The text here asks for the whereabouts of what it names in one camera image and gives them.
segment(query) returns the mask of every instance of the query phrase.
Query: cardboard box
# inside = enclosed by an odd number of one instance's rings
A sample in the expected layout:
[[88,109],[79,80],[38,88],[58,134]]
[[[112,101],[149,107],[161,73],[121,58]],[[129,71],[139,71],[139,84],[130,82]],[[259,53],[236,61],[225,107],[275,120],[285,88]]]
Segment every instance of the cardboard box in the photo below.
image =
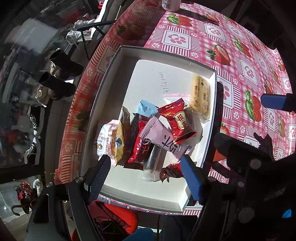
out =
[[[104,123],[118,119],[122,105],[131,113],[131,119],[142,99],[158,107],[164,106],[164,94],[191,93],[194,74],[203,76],[209,82],[211,95],[210,121],[199,123],[197,137],[188,140],[194,147],[191,158],[201,167],[213,127],[217,89],[215,70],[179,55],[121,46],[108,67],[91,111],[82,153],[81,175],[98,160],[94,149],[97,130],[100,130]],[[165,118],[160,117],[160,120],[169,126]],[[167,152],[163,166],[175,162],[172,153]],[[145,182],[141,180],[142,173],[141,170],[111,166],[101,194],[150,210],[180,213],[185,209],[190,190],[184,178],[170,178],[169,183]]]

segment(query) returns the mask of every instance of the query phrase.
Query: gold snack package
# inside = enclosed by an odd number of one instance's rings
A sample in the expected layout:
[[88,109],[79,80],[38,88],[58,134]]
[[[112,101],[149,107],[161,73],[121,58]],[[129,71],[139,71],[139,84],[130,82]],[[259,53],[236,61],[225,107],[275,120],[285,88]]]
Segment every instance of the gold snack package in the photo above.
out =
[[119,125],[115,138],[116,165],[121,161],[121,159],[127,158],[128,156],[127,147],[129,142],[130,128],[130,113],[128,112],[128,109],[123,106],[121,109]]
[[199,75],[192,79],[192,90],[189,106],[193,108],[202,123],[210,118],[210,85]]

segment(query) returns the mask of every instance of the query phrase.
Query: red wrapper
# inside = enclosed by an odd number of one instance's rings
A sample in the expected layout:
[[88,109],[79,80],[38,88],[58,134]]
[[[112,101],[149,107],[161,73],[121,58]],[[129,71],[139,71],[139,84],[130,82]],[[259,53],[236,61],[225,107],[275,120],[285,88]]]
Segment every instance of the red wrapper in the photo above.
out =
[[137,139],[132,151],[132,155],[127,161],[127,164],[133,163],[133,162],[140,163],[147,157],[148,149],[151,143],[141,139],[140,133],[142,132],[142,130],[144,129],[148,121],[149,121],[148,117],[145,117],[143,115],[139,116],[139,132],[137,134]]
[[183,177],[180,163],[169,164],[167,167],[161,169],[159,178],[163,182],[165,179],[169,183],[169,177],[180,178]]
[[168,120],[173,132],[174,142],[179,144],[197,133],[192,130],[186,118],[183,99],[159,108],[158,112]]

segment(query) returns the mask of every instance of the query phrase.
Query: light blue snack package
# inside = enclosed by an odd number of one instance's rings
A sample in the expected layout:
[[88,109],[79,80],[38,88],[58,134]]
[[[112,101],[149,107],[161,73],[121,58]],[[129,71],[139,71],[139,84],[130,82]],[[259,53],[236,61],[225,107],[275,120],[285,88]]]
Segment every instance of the light blue snack package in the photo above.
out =
[[157,107],[146,100],[140,101],[137,113],[146,117],[159,116]]

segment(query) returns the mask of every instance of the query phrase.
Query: pink checkered tablecloth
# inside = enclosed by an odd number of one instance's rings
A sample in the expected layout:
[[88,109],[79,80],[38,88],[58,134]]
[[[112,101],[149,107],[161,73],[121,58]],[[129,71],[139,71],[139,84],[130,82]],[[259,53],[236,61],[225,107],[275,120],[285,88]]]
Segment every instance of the pink checkered tablecloth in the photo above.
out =
[[[218,81],[224,86],[224,131],[255,147],[259,142],[253,136],[254,132],[263,138],[269,134],[276,160],[295,150],[295,117],[287,112],[266,109],[259,101],[263,93],[292,93],[278,51],[267,48],[251,32],[209,8],[191,2],[182,3],[181,8],[177,13],[167,12],[158,0],[135,0],[109,30],[74,95],[55,183],[70,182],[78,176],[86,129],[81,129],[82,119],[87,120],[101,80],[121,45],[175,53],[215,69]],[[229,169],[225,160],[219,160],[219,163]],[[223,183],[229,181],[213,169],[209,175]],[[183,214],[197,215],[199,212],[200,208],[187,208]]]

